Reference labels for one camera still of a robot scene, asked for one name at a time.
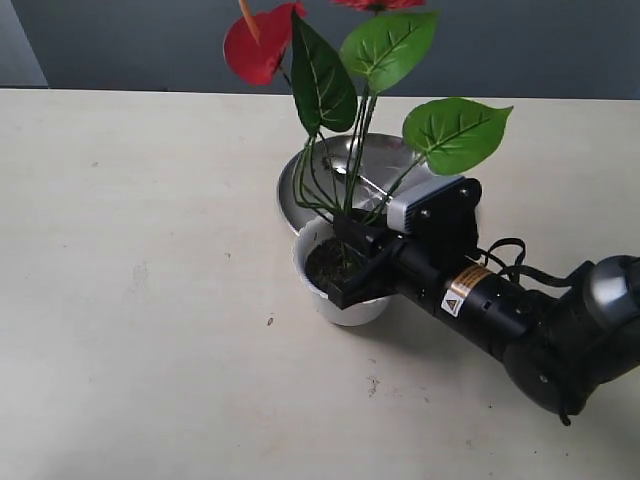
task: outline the warning label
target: warning label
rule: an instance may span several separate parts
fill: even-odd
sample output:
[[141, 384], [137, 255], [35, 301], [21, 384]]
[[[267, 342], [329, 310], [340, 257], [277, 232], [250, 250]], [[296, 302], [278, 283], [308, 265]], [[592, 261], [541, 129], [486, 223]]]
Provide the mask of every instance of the warning label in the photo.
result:
[[440, 308], [450, 315], [457, 317], [460, 314], [462, 304], [469, 295], [469, 292], [480, 283], [483, 278], [489, 275], [491, 275], [491, 271], [480, 265], [472, 265], [465, 269], [451, 282], [451, 286], [444, 294]]

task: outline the table surface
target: table surface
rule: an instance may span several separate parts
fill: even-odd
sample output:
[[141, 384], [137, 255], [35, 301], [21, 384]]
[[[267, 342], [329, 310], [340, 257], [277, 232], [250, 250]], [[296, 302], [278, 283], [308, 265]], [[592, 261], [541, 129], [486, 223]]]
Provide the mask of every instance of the table surface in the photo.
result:
[[[486, 102], [483, 244], [640, 253], [640, 102]], [[289, 97], [0, 91], [0, 478], [637, 479], [640, 372], [565, 428], [406, 301], [319, 317], [275, 200], [303, 140]]]

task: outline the red anthurium flower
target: red anthurium flower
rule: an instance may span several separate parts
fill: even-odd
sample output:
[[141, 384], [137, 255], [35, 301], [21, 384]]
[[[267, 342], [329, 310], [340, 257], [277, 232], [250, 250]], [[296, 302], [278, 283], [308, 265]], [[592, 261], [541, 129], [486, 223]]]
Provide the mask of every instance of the red anthurium flower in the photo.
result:
[[340, 3], [357, 10], [383, 12], [385, 10], [419, 7], [424, 5], [424, 0], [333, 0], [333, 3]]
[[252, 16], [240, 0], [243, 18], [234, 23], [224, 40], [224, 57], [229, 68], [251, 85], [268, 85], [273, 80], [291, 42], [291, 14], [306, 12], [300, 2], [285, 3], [271, 12]]

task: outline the green leaf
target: green leaf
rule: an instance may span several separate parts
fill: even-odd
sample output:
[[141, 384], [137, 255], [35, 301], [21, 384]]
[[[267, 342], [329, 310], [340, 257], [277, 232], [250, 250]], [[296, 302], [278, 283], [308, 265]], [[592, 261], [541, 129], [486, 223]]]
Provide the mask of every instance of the green leaf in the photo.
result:
[[315, 137], [320, 127], [346, 132], [356, 119], [356, 89], [340, 56], [295, 12], [291, 88], [298, 117], [307, 133]]
[[404, 142], [426, 156], [438, 175], [475, 167], [497, 150], [513, 107], [491, 108], [463, 98], [433, 100], [404, 121]]
[[347, 69], [382, 92], [415, 68], [431, 47], [437, 12], [396, 13], [372, 18], [344, 41], [340, 55]]

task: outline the robotic arm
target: robotic arm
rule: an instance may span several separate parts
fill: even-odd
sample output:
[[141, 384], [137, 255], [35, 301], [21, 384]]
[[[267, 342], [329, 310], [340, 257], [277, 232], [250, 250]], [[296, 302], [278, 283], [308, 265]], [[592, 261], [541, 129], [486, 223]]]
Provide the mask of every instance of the robotic arm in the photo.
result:
[[[501, 362], [527, 397], [568, 426], [599, 385], [640, 365], [640, 258], [585, 262], [558, 279], [522, 264], [519, 239], [483, 251], [481, 191], [475, 179], [436, 177], [395, 197], [375, 224], [334, 218], [336, 237], [363, 267], [332, 285], [329, 299], [344, 309], [407, 297]], [[503, 245], [522, 248], [511, 266], [492, 254]], [[501, 271], [489, 270], [489, 259]], [[559, 298], [527, 290], [521, 276], [567, 290]]]

